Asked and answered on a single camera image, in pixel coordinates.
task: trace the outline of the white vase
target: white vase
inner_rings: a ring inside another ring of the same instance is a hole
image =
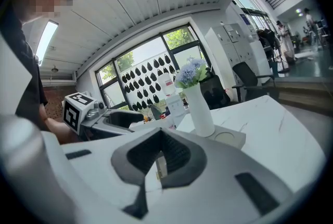
[[[215,131],[209,107],[201,94],[200,84],[184,89],[196,134],[208,137]]]

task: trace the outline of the office chair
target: office chair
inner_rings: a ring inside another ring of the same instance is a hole
[[[233,66],[233,71],[239,76],[242,80],[243,85],[233,86],[233,89],[237,91],[238,100],[241,101],[240,97],[240,88],[244,88],[246,92],[245,101],[249,101],[255,98],[258,98],[263,95],[269,95],[274,100],[278,101],[279,91],[275,85],[275,78],[273,75],[262,75],[256,76],[254,72],[250,69],[247,63],[241,62]],[[258,79],[260,78],[271,78],[273,80],[274,87],[264,87],[257,86]]]
[[[200,81],[200,89],[210,110],[237,104],[237,102],[230,101],[229,96],[226,94],[221,84],[219,76],[214,75],[210,71],[208,71],[206,75],[207,77]]]

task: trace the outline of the tree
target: tree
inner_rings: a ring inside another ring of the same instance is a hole
[[[194,41],[194,38],[188,28],[173,31],[165,35],[165,37],[170,49],[174,49],[178,46]]]
[[[118,58],[117,60],[117,64],[120,71],[124,71],[127,68],[130,68],[133,63],[134,63],[133,52],[129,52],[123,55],[122,57]],[[105,75],[103,76],[104,80],[108,78],[114,78],[117,76],[113,65],[108,65],[102,70],[102,72],[105,73]]]

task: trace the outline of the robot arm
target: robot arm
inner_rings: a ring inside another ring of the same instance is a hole
[[[63,121],[82,141],[99,140],[133,132],[131,123],[144,119],[141,113],[110,109],[83,93],[65,97]]]

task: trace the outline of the white table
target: white table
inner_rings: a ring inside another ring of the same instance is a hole
[[[214,124],[246,133],[241,150],[279,176],[293,192],[313,182],[325,164],[324,152],[305,126],[267,95],[211,114]],[[177,130],[193,129],[187,114]]]

